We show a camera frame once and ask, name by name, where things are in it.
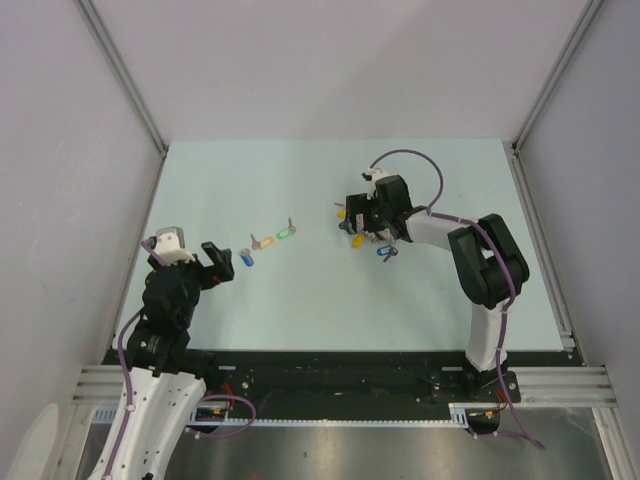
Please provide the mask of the blue tag key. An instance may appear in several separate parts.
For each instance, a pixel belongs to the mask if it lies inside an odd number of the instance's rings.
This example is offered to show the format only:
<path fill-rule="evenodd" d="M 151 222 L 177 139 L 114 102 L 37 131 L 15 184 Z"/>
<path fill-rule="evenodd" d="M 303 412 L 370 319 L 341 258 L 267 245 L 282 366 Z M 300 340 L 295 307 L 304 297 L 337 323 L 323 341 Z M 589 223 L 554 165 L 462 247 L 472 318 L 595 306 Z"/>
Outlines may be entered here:
<path fill-rule="evenodd" d="M 251 268 L 254 266 L 255 262 L 253 260 L 252 254 L 251 254 L 251 250 L 250 249 L 242 249 L 239 252 L 239 256 L 241 257 L 243 263 L 248 267 Z"/>
<path fill-rule="evenodd" d="M 384 245 L 384 246 L 379 247 L 376 250 L 376 253 L 384 262 L 387 262 L 391 258 L 396 257 L 398 255 L 399 251 L 394 245 L 388 244 L 388 245 Z"/>

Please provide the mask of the yellow tag key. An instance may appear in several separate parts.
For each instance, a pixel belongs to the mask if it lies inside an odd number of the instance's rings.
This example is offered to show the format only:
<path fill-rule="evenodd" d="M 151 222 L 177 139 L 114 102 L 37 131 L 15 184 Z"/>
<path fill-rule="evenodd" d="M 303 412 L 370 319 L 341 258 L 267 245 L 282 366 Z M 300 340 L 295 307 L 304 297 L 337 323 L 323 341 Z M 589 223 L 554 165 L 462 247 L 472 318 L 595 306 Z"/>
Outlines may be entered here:
<path fill-rule="evenodd" d="M 346 206 L 344 204 L 341 204 L 341 203 L 335 203 L 335 206 L 339 208 L 339 211 L 336 214 L 336 216 L 340 220 L 344 220 L 346 218 L 346 216 L 347 216 Z"/>
<path fill-rule="evenodd" d="M 356 234 L 351 241 L 351 247 L 353 249 L 358 249 L 364 244 L 364 241 L 365 241 L 364 235 Z"/>

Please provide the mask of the metal disc keyring organizer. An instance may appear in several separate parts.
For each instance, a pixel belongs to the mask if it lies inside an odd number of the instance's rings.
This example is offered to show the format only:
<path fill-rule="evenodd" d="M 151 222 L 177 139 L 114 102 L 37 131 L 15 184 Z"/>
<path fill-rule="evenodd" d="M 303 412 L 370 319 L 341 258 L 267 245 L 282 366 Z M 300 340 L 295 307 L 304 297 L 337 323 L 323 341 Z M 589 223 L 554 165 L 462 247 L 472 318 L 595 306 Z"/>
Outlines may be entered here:
<path fill-rule="evenodd" d="M 396 239 L 391 234 L 389 229 L 383 229 L 379 231 L 361 230 L 360 234 L 363 235 L 368 241 L 375 244 L 391 244 L 396 242 Z"/>

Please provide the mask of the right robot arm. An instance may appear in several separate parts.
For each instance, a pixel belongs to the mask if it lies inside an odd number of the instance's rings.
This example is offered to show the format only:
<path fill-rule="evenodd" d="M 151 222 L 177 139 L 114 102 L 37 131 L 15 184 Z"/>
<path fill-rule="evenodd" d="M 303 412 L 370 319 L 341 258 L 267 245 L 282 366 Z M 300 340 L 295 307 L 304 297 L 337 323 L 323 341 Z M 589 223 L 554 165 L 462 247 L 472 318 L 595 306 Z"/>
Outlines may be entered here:
<path fill-rule="evenodd" d="M 484 401 L 506 374 L 504 348 L 509 310 L 530 278 L 530 269 L 502 216 L 469 219 L 415 205 L 399 175 L 371 170 L 367 193 L 345 200 L 340 228 L 386 243 L 404 241 L 431 245 L 452 256 L 459 284 L 472 304 L 465 349 L 463 393 Z"/>

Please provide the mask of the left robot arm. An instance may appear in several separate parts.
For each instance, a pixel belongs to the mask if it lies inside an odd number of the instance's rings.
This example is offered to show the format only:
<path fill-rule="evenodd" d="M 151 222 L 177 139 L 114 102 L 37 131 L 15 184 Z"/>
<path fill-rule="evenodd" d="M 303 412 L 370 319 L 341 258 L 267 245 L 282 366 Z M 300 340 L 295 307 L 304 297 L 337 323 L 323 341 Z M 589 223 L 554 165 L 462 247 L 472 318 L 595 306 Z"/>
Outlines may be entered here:
<path fill-rule="evenodd" d="M 142 306 L 117 339 L 124 384 L 93 479 L 163 478 L 197 402 L 220 390 L 214 355 L 187 347 L 189 327 L 202 293 L 235 272 L 230 250 L 201 248 L 208 266 L 159 236 L 148 247 Z"/>

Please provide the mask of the blue tag key on table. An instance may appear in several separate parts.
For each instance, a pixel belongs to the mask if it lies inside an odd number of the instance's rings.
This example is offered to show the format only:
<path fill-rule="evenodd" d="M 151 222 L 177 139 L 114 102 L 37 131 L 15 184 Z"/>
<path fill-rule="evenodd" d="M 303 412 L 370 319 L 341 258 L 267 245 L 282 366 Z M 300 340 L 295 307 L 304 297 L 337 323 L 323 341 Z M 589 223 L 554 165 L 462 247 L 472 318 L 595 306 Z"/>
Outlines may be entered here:
<path fill-rule="evenodd" d="M 251 254 L 251 250 L 250 249 L 242 249 L 239 252 L 239 256 L 241 257 L 243 263 L 248 267 L 251 268 L 254 266 L 255 262 L 253 260 L 252 254 Z"/>

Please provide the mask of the orange tag key on table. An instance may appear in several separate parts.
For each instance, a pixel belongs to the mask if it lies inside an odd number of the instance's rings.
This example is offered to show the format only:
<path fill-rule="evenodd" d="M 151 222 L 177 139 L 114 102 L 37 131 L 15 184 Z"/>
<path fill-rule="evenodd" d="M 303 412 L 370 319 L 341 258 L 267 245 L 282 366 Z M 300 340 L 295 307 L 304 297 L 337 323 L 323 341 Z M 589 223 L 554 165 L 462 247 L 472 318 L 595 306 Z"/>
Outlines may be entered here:
<path fill-rule="evenodd" d="M 251 234 L 250 238 L 251 248 L 253 250 L 264 250 L 275 243 L 275 239 L 272 236 L 265 237 L 264 239 L 257 239 L 255 235 Z"/>

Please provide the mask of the green tag key on table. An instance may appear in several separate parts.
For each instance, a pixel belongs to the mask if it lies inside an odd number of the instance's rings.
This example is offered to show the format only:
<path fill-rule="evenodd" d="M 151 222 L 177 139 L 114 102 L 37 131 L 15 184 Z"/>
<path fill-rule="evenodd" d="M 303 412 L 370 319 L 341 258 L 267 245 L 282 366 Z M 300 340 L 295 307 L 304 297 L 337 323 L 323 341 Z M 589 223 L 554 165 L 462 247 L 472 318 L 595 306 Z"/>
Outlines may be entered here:
<path fill-rule="evenodd" d="M 288 225 L 286 228 L 284 228 L 283 230 L 279 231 L 276 234 L 276 238 L 278 240 L 284 240 L 286 238 L 289 238 L 291 236 L 293 236 L 296 233 L 297 229 L 293 223 L 293 220 L 291 218 L 288 219 Z"/>

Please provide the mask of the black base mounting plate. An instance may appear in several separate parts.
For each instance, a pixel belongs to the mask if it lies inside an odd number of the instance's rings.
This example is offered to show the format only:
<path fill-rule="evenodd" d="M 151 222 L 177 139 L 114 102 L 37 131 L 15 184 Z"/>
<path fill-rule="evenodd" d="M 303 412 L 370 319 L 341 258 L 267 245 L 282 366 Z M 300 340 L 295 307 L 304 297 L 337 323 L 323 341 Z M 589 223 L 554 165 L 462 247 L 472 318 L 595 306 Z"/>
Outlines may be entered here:
<path fill-rule="evenodd" d="M 454 352 L 206 352 L 219 382 L 205 418 L 300 420 L 444 419 L 450 404 L 521 399 L 511 367 L 578 367 L 566 351 L 510 352 L 505 379 L 474 382 Z"/>

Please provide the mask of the left aluminium frame post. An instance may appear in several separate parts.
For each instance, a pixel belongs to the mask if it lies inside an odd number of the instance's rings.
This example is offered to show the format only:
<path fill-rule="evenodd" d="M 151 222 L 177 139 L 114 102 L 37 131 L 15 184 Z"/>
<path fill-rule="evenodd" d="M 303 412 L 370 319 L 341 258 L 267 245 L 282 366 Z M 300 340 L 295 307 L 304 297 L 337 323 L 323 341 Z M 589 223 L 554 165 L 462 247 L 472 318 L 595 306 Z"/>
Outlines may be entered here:
<path fill-rule="evenodd" d="M 104 56 L 106 64 L 119 84 L 130 108 L 140 122 L 155 151 L 164 160 L 168 152 L 168 145 L 95 2 L 91 0 L 74 0 L 73 3 Z"/>

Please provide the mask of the aluminium frame post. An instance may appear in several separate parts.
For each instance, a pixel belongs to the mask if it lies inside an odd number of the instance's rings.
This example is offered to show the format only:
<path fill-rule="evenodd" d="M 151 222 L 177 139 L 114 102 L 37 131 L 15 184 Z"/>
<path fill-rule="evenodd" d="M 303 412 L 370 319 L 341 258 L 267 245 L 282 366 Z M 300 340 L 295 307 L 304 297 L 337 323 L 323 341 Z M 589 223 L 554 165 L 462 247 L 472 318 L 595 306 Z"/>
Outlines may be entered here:
<path fill-rule="evenodd" d="M 164 160 L 168 152 L 168 145 L 95 2 L 91 0 L 74 0 L 73 3 L 104 56 L 106 64 L 119 84 L 130 108 L 140 122 L 155 151 Z"/>
<path fill-rule="evenodd" d="M 549 74 L 537 94 L 531 108 L 528 110 L 521 126 L 517 130 L 510 147 L 515 154 L 519 154 L 525 146 L 530 134 L 543 115 L 561 81 L 567 74 L 573 60 L 582 47 L 591 28 L 596 23 L 601 11 L 608 4 L 605 0 L 589 0 L 581 10 L 578 19 L 572 27 L 563 47 L 554 61 Z"/>

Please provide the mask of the right aluminium side rail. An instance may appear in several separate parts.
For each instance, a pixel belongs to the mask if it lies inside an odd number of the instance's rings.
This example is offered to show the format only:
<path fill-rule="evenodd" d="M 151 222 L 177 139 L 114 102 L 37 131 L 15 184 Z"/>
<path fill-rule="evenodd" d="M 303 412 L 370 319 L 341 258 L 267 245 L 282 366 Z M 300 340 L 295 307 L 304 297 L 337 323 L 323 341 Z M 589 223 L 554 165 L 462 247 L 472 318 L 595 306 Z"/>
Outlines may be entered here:
<path fill-rule="evenodd" d="M 579 344 L 575 337 L 571 316 L 566 305 L 564 292 L 562 291 L 559 283 L 559 278 L 552 260 L 539 212 L 534 202 L 529 182 L 525 176 L 519 152 L 509 143 L 505 144 L 505 151 L 516 189 L 522 203 L 524 215 L 526 217 L 563 349 L 568 353 L 569 358 L 572 358 L 574 356 L 574 352 L 579 351 Z"/>

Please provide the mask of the aluminium front rail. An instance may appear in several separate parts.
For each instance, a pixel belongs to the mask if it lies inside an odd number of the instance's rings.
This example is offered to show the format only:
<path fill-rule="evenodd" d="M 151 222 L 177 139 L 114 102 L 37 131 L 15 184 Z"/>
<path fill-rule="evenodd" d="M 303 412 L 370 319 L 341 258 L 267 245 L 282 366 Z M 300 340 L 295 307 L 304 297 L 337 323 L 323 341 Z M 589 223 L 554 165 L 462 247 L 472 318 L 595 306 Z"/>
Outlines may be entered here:
<path fill-rule="evenodd" d="M 532 408 L 614 408 L 618 406 L 605 367 L 511 367 L 521 405 Z M 72 404 L 115 405 L 124 384 L 116 366 L 82 369 Z"/>

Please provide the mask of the right aluminium frame post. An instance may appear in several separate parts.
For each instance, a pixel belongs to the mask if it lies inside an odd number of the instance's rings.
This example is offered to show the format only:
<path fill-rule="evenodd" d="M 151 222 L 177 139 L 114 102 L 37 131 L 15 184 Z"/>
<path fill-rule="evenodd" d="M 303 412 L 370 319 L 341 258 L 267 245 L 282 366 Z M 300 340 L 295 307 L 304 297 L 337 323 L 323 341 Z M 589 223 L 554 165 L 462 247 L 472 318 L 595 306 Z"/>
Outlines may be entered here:
<path fill-rule="evenodd" d="M 554 61 L 549 74 L 537 94 L 531 108 L 528 110 L 521 126 L 517 130 L 510 147 L 515 154 L 519 154 L 525 146 L 530 134 L 543 115 L 561 81 L 567 74 L 573 60 L 582 47 L 591 28 L 596 23 L 601 11 L 608 4 L 605 0 L 589 0 L 581 10 L 578 19 L 572 27 L 563 47 Z"/>

